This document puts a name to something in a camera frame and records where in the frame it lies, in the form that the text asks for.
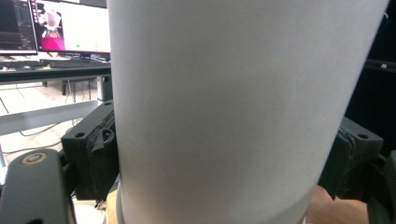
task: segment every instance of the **wire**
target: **wire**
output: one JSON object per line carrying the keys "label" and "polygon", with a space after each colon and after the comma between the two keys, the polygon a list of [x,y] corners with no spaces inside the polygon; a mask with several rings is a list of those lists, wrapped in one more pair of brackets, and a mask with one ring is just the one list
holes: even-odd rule
{"label": "wire", "polygon": [[379,33],[380,33],[380,32],[383,32],[385,29],[387,29],[387,27],[388,27],[388,25],[389,25],[389,15],[388,15],[388,13],[384,12],[384,17],[385,17],[385,19],[386,19],[385,25],[384,25],[384,27],[382,27],[382,28],[378,31]]}
{"label": "wire", "polygon": [[[7,111],[7,113],[9,114],[9,111],[8,111],[6,105],[4,104],[3,99],[2,99],[1,97],[0,97],[0,101],[1,101],[1,104],[3,105],[4,109],[5,109],[5,110]],[[23,132],[19,132],[19,133],[20,133],[22,136],[24,136],[24,137],[30,137],[30,136],[33,136],[33,135],[36,135],[36,134],[39,134],[39,133],[43,133],[43,132],[45,132],[45,131],[48,131],[49,129],[55,127],[55,126],[58,125],[58,124],[60,124],[60,123],[53,124],[53,125],[49,126],[48,128],[39,131],[38,133],[23,133]]]}
{"label": "wire", "polygon": [[38,133],[23,133],[23,132],[20,132],[20,134],[21,134],[22,136],[24,136],[24,137],[30,137],[30,136],[33,136],[33,135],[36,135],[36,134],[39,134],[39,133],[46,132],[46,131],[48,131],[49,129],[55,127],[55,126],[58,125],[58,124],[60,124],[60,123],[53,124],[53,125],[49,126],[48,128],[41,130],[41,131],[38,132]]}
{"label": "wire", "polygon": [[26,102],[24,95],[20,92],[20,89],[18,89],[18,84],[15,84],[15,87],[17,88],[17,91],[20,93],[20,95],[23,97],[23,100]]}
{"label": "wire", "polygon": [[88,79],[88,92],[90,93],[90,100],[91,100],[91,81]]}
{"label": "wire", "polygon": [[29,150],[42,149],[42,148],[45,148],[45,147],[55,147],[56,145],[59,145],[59,144],[61,144],[61,143],[62,143],[62,141],[59,141],[59,142],[54,143],[54,144],[49,145],[49,146],[44,146],[44,147],[28,147],[28,148],[23,148],[23,149],[15,150],[15,151],[12,151],[12,152],[3,152],[3,154],[9,155],[9,154],[17,153],[17,152],[22,152],[22,151],[29,151]]}
{"label": "wire", "polygon": [[7,109],[6,105],[4,104],[3,99],[1,97],[0,97],[0,101],[1,101],[1,104],[3,105],[4,109],[6,110],[6,112],[9,114],[8,109]]}
{"label": "wire", "polygon": [[81,92],[82,92],[82,102],[84,102],[84,97],[85,97],[85,95],[84,95],[84,83],[83,82],[81,82]]}

